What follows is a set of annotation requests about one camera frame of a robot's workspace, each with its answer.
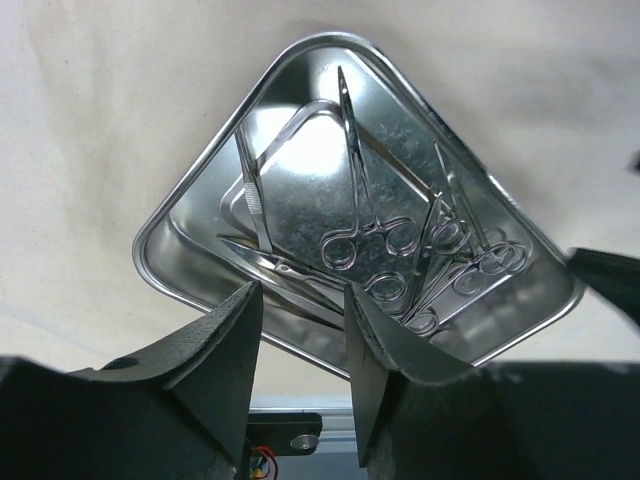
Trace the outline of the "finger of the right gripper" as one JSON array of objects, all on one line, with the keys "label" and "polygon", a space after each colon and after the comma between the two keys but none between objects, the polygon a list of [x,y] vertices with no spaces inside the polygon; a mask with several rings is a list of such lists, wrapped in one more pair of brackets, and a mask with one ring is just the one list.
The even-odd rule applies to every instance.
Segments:
[{"label": "finger of the right gripper", "polygon": [[568,270],[623,313],[639,332],[639,259],[601,250],[576,248]]}]

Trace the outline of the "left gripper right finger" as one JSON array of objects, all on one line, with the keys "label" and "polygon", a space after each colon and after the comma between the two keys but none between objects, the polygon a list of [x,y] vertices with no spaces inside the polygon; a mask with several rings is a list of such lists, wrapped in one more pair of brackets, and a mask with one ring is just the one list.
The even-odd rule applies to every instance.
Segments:
[{"label": "left gripper right finger", "polygon": [[358,458],[365,466],[395,380],[439,387],[472,366],[392,319],[355,284],[345,287],[344,333]]}]

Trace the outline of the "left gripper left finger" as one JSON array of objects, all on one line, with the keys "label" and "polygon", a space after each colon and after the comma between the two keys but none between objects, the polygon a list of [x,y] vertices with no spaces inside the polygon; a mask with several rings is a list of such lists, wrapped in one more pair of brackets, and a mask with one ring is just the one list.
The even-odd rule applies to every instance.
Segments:
[{"label": "left gripper left finger", "polygon": [[263,289],[252,281],[208,314],[72,377],[160,391],[239,464],[263,323]]}]

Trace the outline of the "surgical scissors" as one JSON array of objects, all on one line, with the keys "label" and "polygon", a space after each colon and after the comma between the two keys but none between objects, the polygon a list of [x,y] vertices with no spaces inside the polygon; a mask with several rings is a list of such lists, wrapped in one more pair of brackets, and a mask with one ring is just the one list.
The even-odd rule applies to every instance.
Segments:
[{"label": "surgical scissors", "polygon": [[343,280],[295,259],[259,250],[244,237],[219,234],[217,239],[247,264],[251,275],[265,280],[278,296],[323,324],[343,328]]}]

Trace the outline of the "surgical forceps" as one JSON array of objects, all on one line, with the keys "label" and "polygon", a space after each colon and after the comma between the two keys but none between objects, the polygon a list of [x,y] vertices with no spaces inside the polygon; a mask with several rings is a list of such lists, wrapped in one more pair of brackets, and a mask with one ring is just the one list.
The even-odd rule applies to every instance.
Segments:
[{"label": "surgical forceps", "polygon": [[328,268],[346,271],[356,263],[358,244],[366,237],[379,235],[389,255],[405,257],[417,251],[420,235],[418,225],[411,217],[396,216],[383,221],[378,215],[372,199],[371,181],[362,156],[350,89],[342,66],[337,67],[337,85],[349,164],[353,221],[349,229],[326,232],[321,239],[320,251],[323,263]]}]

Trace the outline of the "steel instrument tray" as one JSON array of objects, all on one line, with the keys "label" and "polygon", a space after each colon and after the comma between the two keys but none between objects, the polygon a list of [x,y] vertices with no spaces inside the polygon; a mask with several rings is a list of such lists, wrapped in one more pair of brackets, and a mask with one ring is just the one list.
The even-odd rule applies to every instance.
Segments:
[{"label": "steel instrument tray", "polygon": [[[346,271],[328,268],[320,243],[352,226],[349,164],[339,110],[342,66],[358,124],[372,199],[383,221],[407,216],[420,245],[389,255],[379,235],[358,244]],[[332,328],[278,296],[249,273],[219,234],[257,248],[234,134],[242,123],[259,169],[259,188],[273,252],[360,286],[399,322],[428,261],[422,230],[437,194],[448,191],[434,149],[447,152],[492,241],[530,249],[524,271],[487,282],[476,298],[442,298],[441,324],[427,336],[447,353],[482,364],[568,314],[584,289],[564,255],[523,213],[476,155],[446,125],[396,66],[361,37],[328,32],[288,47],[269,67],[133,243],[138,273],[158,291],[202,311],[235,288],[258,280],[265,288],[264,339],[339,377],[348,374],[344,326]]]}]

